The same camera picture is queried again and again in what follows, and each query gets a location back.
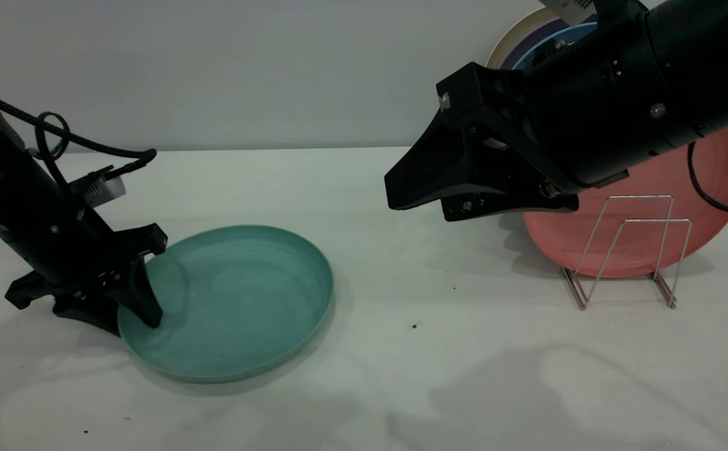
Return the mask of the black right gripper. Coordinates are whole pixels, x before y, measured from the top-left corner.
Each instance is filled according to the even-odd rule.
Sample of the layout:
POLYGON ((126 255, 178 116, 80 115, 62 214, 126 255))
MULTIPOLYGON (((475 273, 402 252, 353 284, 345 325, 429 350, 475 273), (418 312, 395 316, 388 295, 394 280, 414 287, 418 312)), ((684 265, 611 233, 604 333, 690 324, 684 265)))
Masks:
POLYGON ((512 66, 469 63, 436 89, 440 112, 384 176, 390 209, 439 200, 447 222, 573 213, 571 194, 673 149, 667 117, 650 112, 668 90, 644 16, 593 16, 539 35, 512 66))

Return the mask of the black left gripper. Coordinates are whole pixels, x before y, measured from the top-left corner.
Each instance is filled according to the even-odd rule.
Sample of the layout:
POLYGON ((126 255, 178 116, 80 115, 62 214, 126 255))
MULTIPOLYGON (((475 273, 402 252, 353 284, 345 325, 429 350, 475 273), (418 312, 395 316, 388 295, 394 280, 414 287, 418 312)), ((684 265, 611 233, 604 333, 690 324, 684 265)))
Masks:
MULTIPOLYGON (((163 311, 144 261, 166 250, 167 235, 157 224, 115 231, 89 209, 71 222, 26 229, 8 245, 32 268, 7 289, 5 297, 16 308, 27 308, 46 295, 85 294, 117 277, 124 292, 122 305, 149 328, 160 326, 163 311)), ((112 300, 55 299, 53 314, 120 337, 118 304, 112 300)))

